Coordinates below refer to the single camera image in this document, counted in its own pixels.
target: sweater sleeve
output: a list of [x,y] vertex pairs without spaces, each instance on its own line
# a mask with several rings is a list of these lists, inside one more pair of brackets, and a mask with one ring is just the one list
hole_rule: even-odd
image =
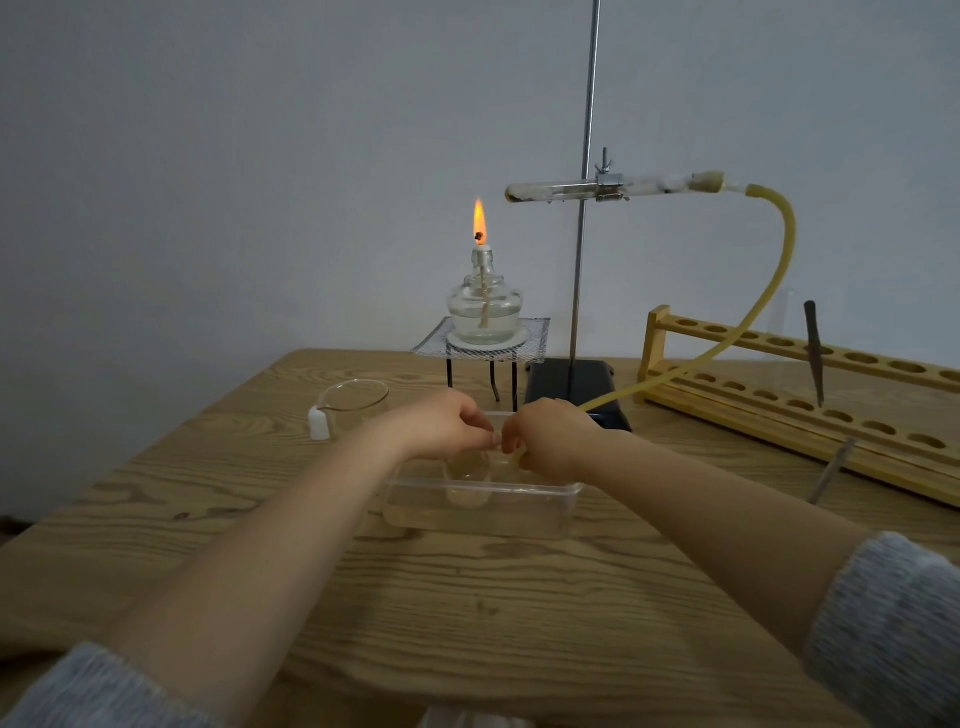
[[960,570],[896,533],[861,546],[804,648],[807,674],[877,726],[960,726]]
[[94,643],[75,647],[0,720],[0,728],[222,728]]

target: person's left arm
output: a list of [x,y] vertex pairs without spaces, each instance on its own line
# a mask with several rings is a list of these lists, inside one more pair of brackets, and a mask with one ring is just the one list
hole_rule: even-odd
[[102,645],[186,704],[241,723],[267,690],[383,480],[494,447],[453,390],[365,423],[175,571]]

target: test tube rack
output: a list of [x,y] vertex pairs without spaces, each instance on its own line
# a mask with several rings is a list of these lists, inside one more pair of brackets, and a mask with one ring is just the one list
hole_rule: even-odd
[[[668,333],[719,342],[733,328],[674,316],[667,305],[655,308],[647,317],[637,381],[676,369],[664,359]],[[804,339],[748,330],[734,346],[808,361]],[[826,368],[960,394],[960,370],[833,345],[821,349]],[[926,432],[858,417],[846,407],[821,409],[816,401],[705,371],[690,372],[639,393],[636,400],[648,400],[825,462],[848,437],[855,437],[858,443],[847,470],[960,507],[960,448]]]

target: person's right arm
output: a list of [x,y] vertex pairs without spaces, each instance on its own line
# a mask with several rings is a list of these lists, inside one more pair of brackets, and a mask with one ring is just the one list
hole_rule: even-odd
[[960,570],[942,556],[601,429],[565,401],[528,404],[503,439],[504,452],[526,447],[521,467],[596,486],[648,521],[876,723],[903,724],[914,706],[911,724],[960,725]]

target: hand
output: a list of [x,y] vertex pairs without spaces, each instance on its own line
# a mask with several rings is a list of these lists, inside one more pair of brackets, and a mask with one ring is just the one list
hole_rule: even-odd
[[454,389],[424,397],[368,423],[401,462],[446,460],[466,450],[493,449],[493,425],[470,397]]
[[586,480],[590,457],[607,431],[586,412],[564,400],[524,405],[503,425],[503,451],[525,446],[519,466],[551,480]]

